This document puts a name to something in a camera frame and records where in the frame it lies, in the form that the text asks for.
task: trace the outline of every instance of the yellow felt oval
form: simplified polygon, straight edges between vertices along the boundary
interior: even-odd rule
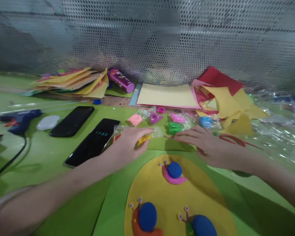
[[[177,162],[188,180],[181,185],[171,185],[163,176],[162,165]],[[218,236],[237,235],[233,217],[226,203],[212,180],[193,162],[177,155],[162,155],[146,163],[133,180],[127,198],[125,210],[125,235],[132,236],[132,209],[142,203],[152,202],[157,210],[156,228],[164,232],[164,236],[184,236],[186,225],[177,218],[181,213],[186,219],[185,205],[189,207],[189,216],[205,215],[208,217]]]

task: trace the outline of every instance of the phone screen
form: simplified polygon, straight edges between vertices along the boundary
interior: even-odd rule
[[[55,128],[50,131],[49,135],[53,137],[74,136],[93,111],[94,107],[76,107]]]
[[[67,158],[65,164],[77,167],[88,159],[100,155],[114,133],[114,126],[119,124],[120,121],[117,120],[102,119]]]

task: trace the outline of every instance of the scissors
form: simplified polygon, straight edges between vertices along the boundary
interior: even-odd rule
[[[237,138],[237,137],[235,137],[233,135],[230,135],[230,134],[221,134],[221,135],[218,135],[217,132],[214,132],[213,135],[214,136],[218,136],[220,139],[225,140],[227,142],[230,142],[230,143],[233,143],[233,144],[238,144],[238,145],[240,145],[240,146],[242,146],[244,148],[246,147],[246,144],[248,144],[250,146],[253,146],[253,147],[256,147],[256,148],[259,148],[259,149],[263,150],[262,148],[254,145],[254,144],[248,143],[248,142],[246,142],[244,140],[241,140],[241,139],[239,139],[239,138]]]

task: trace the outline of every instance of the can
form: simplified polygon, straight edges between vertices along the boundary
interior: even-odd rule
[[[118,68],[111,68],[108,71],[108,78],[120,88],[130,93],[134,90],[134,84],[124,76]]]

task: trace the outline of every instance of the metal mesh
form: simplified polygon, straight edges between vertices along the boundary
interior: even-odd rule
[[[0,0],[0,70],[88,65],[168,86],[214,66],[295,95],[295,0]]]

